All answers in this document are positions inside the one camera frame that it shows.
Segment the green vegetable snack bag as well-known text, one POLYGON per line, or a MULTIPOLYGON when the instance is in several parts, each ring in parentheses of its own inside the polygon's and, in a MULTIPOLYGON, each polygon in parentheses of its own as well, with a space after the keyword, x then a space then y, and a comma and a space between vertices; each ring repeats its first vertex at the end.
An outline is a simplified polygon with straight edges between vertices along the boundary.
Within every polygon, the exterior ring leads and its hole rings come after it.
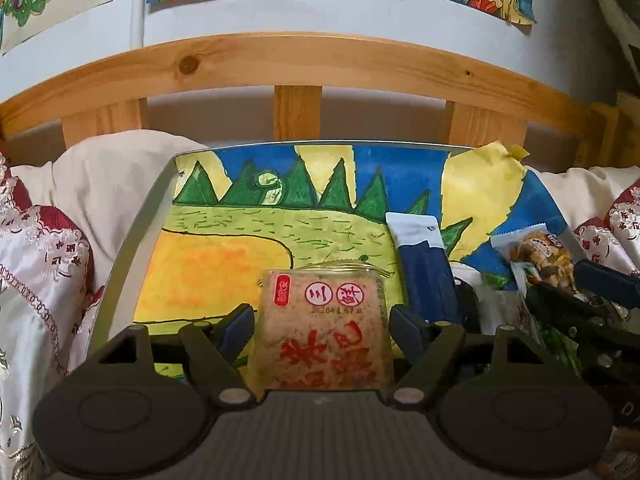
POLYGON ((535 284, 541 283, 542 279, 536 266, 529 262, 512 261, 510 263, 511 272, 514 277, 518 293, 521 296, 522 304, 526 309, 527 321, 524 323, 524 330, 531 334, 533 338, 546 348, 564 366, 568 367, 577 377, 582 374, 582 362, 577 356, 578 344, 563 335, 559 330, 546 322, 542 322, 526 302, 528 290, 535 284))

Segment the dark blue snack packet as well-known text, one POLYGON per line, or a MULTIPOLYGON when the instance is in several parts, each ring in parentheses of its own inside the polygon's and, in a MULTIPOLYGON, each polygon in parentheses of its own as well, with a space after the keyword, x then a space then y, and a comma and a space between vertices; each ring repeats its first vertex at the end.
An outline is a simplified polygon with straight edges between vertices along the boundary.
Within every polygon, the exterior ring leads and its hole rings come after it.
POLYGON ((437 219, 426 214, 386 212, 410 311, 423 321, 461 325, 454 274, 437 219))

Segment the brown sugar nut bar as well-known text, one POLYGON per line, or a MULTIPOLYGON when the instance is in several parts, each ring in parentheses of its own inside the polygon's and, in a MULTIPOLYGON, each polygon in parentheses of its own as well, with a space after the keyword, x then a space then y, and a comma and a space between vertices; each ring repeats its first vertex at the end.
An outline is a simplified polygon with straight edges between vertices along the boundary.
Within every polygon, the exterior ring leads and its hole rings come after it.
POLYGON ((572 255, 544 223, 493 235, 490 244, 510 266, 523 298, 540 282, 576 294, 572 255))

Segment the red lettered rice cracker pack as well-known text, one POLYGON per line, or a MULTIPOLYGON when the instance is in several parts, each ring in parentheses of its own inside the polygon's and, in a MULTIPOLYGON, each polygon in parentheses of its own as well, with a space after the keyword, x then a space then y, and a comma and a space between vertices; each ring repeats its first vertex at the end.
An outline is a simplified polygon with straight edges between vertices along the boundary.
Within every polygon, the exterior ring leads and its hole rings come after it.
POLYGON ((384 278, 364 264, 271 270, 246 381, 269 390, 386 389, 393 382, 384 278))

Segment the floral satin pillow right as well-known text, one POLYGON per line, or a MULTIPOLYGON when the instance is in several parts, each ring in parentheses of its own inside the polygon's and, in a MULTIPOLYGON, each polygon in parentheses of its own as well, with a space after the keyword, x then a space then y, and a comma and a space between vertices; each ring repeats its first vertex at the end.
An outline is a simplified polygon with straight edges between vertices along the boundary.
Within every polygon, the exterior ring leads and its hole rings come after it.
POLYGON ((639 275, 639 168, 572 168, 537 174, 587 258, 639 275))

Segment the floral satin pillow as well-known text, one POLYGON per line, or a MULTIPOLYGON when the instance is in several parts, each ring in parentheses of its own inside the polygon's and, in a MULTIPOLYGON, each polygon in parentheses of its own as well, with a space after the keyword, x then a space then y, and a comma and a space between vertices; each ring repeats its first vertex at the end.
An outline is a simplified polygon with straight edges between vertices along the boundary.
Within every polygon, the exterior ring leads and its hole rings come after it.
POLYGON ((639 275, 639 168, 572 168, 537 174, 587 258, 639 275))
POLYGON ((1 475, 40 479, 32 413, 67 374, 68 352, 93 298, 92 250, 53 206, 35 205, 1 168, 1 475))

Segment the floral satin pillow left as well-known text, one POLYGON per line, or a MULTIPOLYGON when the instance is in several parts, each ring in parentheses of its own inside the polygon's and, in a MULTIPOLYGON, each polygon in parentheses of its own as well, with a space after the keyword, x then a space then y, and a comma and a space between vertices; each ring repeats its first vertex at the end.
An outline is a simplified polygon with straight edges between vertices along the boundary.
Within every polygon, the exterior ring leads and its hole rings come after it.
POLYGON ((68 352, 93 298, 92 250, 53 206, 35 205, 1 168, 1 475, 40 479, 32 413, 67 374, 68 352))

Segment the white cream cushion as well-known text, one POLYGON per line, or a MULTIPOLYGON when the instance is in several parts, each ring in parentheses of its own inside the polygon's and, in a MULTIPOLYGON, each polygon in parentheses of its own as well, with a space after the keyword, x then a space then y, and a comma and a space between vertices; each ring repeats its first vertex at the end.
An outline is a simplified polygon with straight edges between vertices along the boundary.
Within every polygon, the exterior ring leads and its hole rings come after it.
POLYGON ((62 210, 88 238, 91 288, 96 290, 108 281, 134 218, 168 162, 178 154, 205 149, 168 132, 128 130, 93 136, 55 162, 14 166, 12 174, 26 185, 34 204, 62 210))

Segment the wooden bed headboard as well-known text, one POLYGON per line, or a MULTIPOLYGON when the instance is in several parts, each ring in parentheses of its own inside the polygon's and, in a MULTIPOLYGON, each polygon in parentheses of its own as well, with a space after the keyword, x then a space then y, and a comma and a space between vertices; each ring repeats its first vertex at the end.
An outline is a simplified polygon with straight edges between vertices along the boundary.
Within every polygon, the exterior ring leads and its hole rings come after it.
POLYGON ((627 167, 639 160, 635 110, 582 102, 504 68, 434 48, 363 36, 242 32, 154 44, 69 70, 1 105, 12 138, 59 120, 67 145, 142 129, 152 96, 269 87, 273 135, 317 139, 326 87, 426 96, 446 102, 439 139, 479 146, 521 144, 529 124, 578 140, 578 167, 627 167))

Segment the white wall pipe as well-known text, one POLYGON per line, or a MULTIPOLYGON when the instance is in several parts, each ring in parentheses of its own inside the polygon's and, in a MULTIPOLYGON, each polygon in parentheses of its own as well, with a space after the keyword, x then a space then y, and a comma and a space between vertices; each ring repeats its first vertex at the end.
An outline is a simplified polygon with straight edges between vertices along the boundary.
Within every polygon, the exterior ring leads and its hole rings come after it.
POLYGON ((138 50, 144 43, 145 0, 131 0, 129 47, 138 50))

